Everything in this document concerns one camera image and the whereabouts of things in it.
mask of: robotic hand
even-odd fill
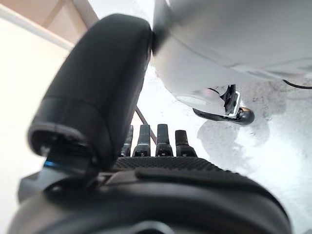
[[[250,124],[235,85],[311,73],[311,9],[310,0],[157,0],[157,73],[198,116]]]
[[[9,234],[292,233],[269,191],[197,157],[185,131],[174,156],[159,125],[151,156],[142,125],[130,156],[151,47],[148,22],[125,15],[100,20],[75,46],[30,125],[28,144],[45,163],[20,181]]]

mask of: black mount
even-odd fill
[[[62,188],[87,188],[107,180],[112,171],[103,171],[92,147],[84,141],[65,138],[62,135],[50,137],[47,144],[40,148],[40,155],[46,157],[41,171],[23,178],[19,184],[19,201],[43,191]],[[130,125],[128,135],[117,157],[130,157],[133,140],[133,126]],[[177,157],[197,157],[193,147],[189,146],[184,130],[175,132]],[[132,157],[151,156],[151,127],[141,125],[137,146]],[[157,126],[156,157],[174,157],[169,142],[168,125]]]
[[[215,114],[206,113],[197,109],[193,109],[194,113],[205,119],[213,120],[213,121],[227,121],[233,122],[239,125],[249,125],[254,121],[254,113],[252,110],[246,107],[239,107],[238,113],[235,117],[228,116],[220,116]]]

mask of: black rubber grip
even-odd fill
[[[49,134],[86,141],[103,166],[115,160],[127,136],[150,60],[147,21],[111,15],[74,47],[51,83],[29,129],[33,151]]]

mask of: white floor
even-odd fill
[[[124,13],[152,22],[154,0],[89,2],[99,18]],[[158,123],[167,123],[174,143],[175,130],[187,130],[200,157],[266,187],[287,210],[294,233],[312,234],[312,92],[283,82],[251,83],[238,90],[243,105],[256,115],[248,127],[195,116],[164,88],[152,66],[138,106],[154,132]]]

